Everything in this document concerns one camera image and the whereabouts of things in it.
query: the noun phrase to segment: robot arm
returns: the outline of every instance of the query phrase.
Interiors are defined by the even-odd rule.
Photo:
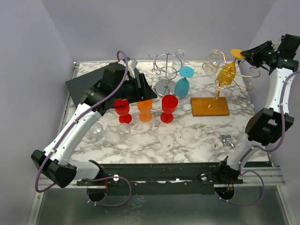
[[[252,66],[270,67],[270,90],[265,107],[254,115],[246,126],[247,137],[239,148],[220,163],[220,177],[236,180],[239,170],[259,149],[265,149],[269,143],[275,143],[282,134],[282,117],[280,106],[284,113],[285,131],[294,122],[289,116],[288,100],[291,85],[295,75],[286,79],[298,70],[298,61],[293,60],[300,45],[300,37],[286,34],[277,49],[267,41],[264,44],[241,52]]]
[[[129,72],[131,75],[134,75],[132,74],[134,72],[129,70],[127,73],[129,79],[124,81],[120,89],[109,99],[89,111],[91,106],[106,98],[116,89],[123,79],[125,71],[125,66],[119,63],[110,63],[104,70],[103,78],[86,90],[77,110],[60,134],[44,151],[35,150],[32,153],[31,158],[38,169],[48,158],[42,173],[61,188],[67,186],[72,180],[93,179],[102,169],[101,165],[92,160],[74,162],[70,159],[87,131],[108,109],[113,108],[115,100],[127,99],[129,103],[134,103],[157,98],[144,74],[138,74],[133,78],[129,76]]]

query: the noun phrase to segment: gray floor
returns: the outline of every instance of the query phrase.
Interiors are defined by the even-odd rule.
[[[260,187],[236,188],[232,200],[249,203]],[[107,196],[117,203],[125,196]],[[287,225],[276,187],[251,207],[226,204],[215,195],[134,195],[124,206],[87,204],[84,188],[50,189],[44,194],[38,225]]]

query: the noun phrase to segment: screw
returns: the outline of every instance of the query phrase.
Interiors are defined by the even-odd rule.
[[[200,176],[201,180],[206,181],[207,180],[207,176],[206,174],[202,173]]]

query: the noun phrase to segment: round metal base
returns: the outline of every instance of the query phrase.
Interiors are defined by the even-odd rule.
[[[173,95],[176,83],[174,81],[170,81],[169,83],[164,83],[162,81],[158,81],[155,84],[155,92],[159,97],[163,97],[165,95]]]

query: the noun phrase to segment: orange cup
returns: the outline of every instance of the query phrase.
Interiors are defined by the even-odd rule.
[[[142,122],[149,122],[152,119],[152,114],[150,113],[152,109],[153,99],[138,102],[137,108],[139,109],[140,113],[140,121]]]

